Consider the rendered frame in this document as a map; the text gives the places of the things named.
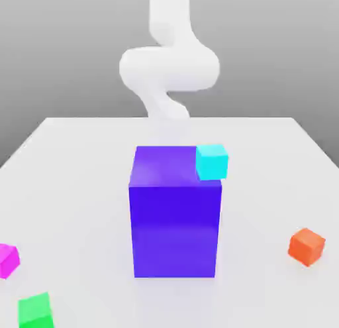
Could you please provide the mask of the small cyan cube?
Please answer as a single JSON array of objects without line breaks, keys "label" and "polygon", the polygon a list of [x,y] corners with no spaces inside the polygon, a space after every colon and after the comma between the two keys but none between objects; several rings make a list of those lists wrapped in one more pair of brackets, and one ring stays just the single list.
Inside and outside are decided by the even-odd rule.
[{"label": "small cyan cube", "polygon": [[222,144],[197,145],[195,165],[200,180],[226,179],[228,153]]}]

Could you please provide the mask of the small orange cube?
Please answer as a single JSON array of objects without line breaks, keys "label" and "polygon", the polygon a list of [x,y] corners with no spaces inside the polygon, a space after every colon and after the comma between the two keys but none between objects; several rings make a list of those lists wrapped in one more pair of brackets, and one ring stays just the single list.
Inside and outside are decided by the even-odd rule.
[{"label": "small orange cube", "polygon": [[322,236],[303,228],[291,237],[288,254],[309,267],[322,256],[325,242]]}]

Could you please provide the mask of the small magenta cube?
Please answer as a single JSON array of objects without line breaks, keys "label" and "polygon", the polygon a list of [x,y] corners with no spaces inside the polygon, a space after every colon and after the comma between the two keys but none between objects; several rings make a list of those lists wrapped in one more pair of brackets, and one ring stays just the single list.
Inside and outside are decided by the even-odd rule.
[{"label": "small magenta cube", "polygon": [[19,265],[17,247],[0,243],[0,279],[7,279]]}]

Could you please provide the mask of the small green cube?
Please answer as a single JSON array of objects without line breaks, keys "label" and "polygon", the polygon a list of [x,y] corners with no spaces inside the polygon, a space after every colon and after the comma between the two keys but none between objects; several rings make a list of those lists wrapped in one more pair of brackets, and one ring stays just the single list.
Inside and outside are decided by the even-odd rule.
[{"label": "small green cube", "polygon": [[18,301],[19,328],[55,328],[48,292]]}]

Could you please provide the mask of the large purple box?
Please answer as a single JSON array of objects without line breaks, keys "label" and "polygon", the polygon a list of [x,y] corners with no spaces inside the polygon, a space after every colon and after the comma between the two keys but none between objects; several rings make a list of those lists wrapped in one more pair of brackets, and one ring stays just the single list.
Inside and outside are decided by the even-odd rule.
[{"label": "large purple box", "polygon": [[128,185],[134,275],[215,276],[222,184],[200,180],[193,146],[137,146]]}]

